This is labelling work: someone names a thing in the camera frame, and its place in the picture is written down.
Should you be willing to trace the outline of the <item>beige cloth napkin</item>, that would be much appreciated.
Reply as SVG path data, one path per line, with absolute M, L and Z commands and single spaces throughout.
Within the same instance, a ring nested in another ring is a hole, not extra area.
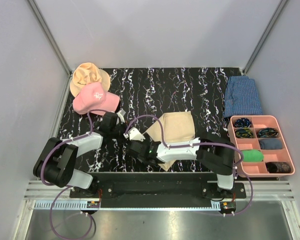
M 166 143 L 178 143 L 193 140 L 195 138 L 195 125 L 190 111 L 164 113 L 159 121 L 163 127 L 163 136 Z M 155 141 L 162 140 L 160 124 L 156 121 L 144 133 Z M 168 171 L 176 160 L 158 164 L 164 171 Z

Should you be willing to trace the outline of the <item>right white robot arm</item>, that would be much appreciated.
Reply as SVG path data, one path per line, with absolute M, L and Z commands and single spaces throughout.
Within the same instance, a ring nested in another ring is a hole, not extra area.
M 198 161 L 216 174 L 218 195 L 225 199 L 235 192 L 235 153 L 244 156 L 233 143 L 210 133 L 175 143 L 153 141 L 149 137 L 131 140 L 127 153 L 147 165 L 166 164 L 174 160 Z

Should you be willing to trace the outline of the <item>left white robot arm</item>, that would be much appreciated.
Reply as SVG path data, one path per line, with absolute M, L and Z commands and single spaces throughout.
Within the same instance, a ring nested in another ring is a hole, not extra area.
M 123 109 L 106 112 L 98 129 L 69 139 L 50 138 L 33 167 L 33 175 L 48 186 L 77 187 L 85 197 L 93 198 L 98 186 L 92 175 L 75 169 L 76 160 L 106 146 L 112 139 L 121 138 L 127 129 L 125 114 Z

